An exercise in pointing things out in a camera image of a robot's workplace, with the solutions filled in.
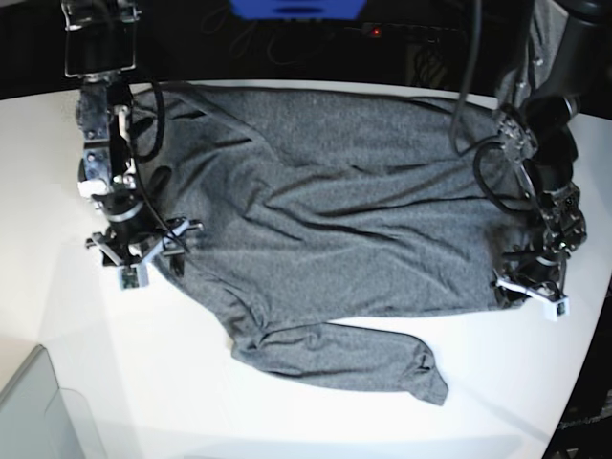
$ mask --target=white table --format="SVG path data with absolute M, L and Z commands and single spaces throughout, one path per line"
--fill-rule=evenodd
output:
M 326 84 L 417 94 L 282 83 Z M 83 249 L 105 222 L 77 194 L 76 100 L 69 92 L 0 102 L 0 337 L 47 346 L 60 385 L 88 401 L 108 457 L 541 457 L 612 271 L 612 123 L 572 123 L 589 238 L 569 263 L 569 317 L 549 322 L 528 303 L 511 312 L 344 321 L 426 341 L 450 388 L 438 407 L 407 393 L 321 389 L 257 372 L 230 357 L 211 313 L 157 273 L 149 288 L 121 293 L 115 273 Z

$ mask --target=shirt sleeve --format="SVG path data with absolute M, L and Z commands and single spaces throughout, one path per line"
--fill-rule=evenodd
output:
M 407 391 L 442 405 L 447 384 L 431 350 L 409 335 L 322 323 L 234 344 L 235 359 L 276 376 L 335 389 Z

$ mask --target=wrinkled fabric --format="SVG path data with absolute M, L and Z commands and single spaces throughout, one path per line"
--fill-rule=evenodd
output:
M 526 230 L 485 199 L 473 152 L 451 150 L 450 116 L 316 91 L 184 86 L 165 98 L 164 147 L 142 175 L 170 167 L 161 214 L 205 230 L 187 238 L 183 278 L 156 266 L 217 316 L 232 355 L 297 382 L 442 404 L 448 388 L 424 342 L 328 322 L 500 309 L 493 270 Z M 150 94 L 137 105 L 137 119 L 154 114 Z M 464 124 L 463 145 L 495 132 L 487 110 L 469 107 Z M 138 149 L 154 136 L 155 125 Z M 516 204 L 503 155 L 483 175 Z

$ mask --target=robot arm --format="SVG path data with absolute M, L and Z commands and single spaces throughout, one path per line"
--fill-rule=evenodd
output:
M 548 79 L 520 107 L 501 107 L 501 148 L 532 205 L 529 247 L 505 254 L 495 286 L 507 303 L 533 297 L 547 316 L 569 313 L 563 293 L 567 260 L 586 240 L 579 188 L 572 182 L 578 151 L 568 121 L 579 111 L 612 42 L 612 2 L 557 0 L 568 13 Z
M 98 247 L 104 266 L 117 268 L 123 289 L 147 285 L 146 265 L 158 254 L 169 257 L 173 271 L 180 275 L 187 250 L 181 237 L 201 225 L 186 218 L 164 221 L 142 183 L 138 169 L 142 157 L 135 154 L 130 137 L 133 98 L 122 77 L 136 68 L 136 4 L 132 0 L 64 0 L 62 9 L 66 75 L 82 80 L 76 114 L 84 139 L 78 189 L 109 223 L 104 234 L 94 233 L 86 241 L 86 247 Z M 160 107 L 162 117 L 163 99 Z M 164 173 L 160 169 L 158 182 L 164 180 Z

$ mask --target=gray shirt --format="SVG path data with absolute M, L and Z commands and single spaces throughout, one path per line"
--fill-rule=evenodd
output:
M 150 95 L 139 105 L 138 117 L 153 112 Z M 184 87 L 166 105 L 164 148 L 142 173 L 169 166 L 163 216 L 206 230 L 189 236 L 185 277 L 157 267 L 218 317 L 233 356 L 302 383 L 441 404 L 447 385 L 424 342 L 327 322 L 499 309 L 493 269 L 525 229 L 483 197 L 473 152 L 450 149 L 450 116 L 311 91 Z M 465 125 L 463 144 L 494 132 L 483 109 Z M 504 161 L 491 153 L 483 174 L 518 196 Z

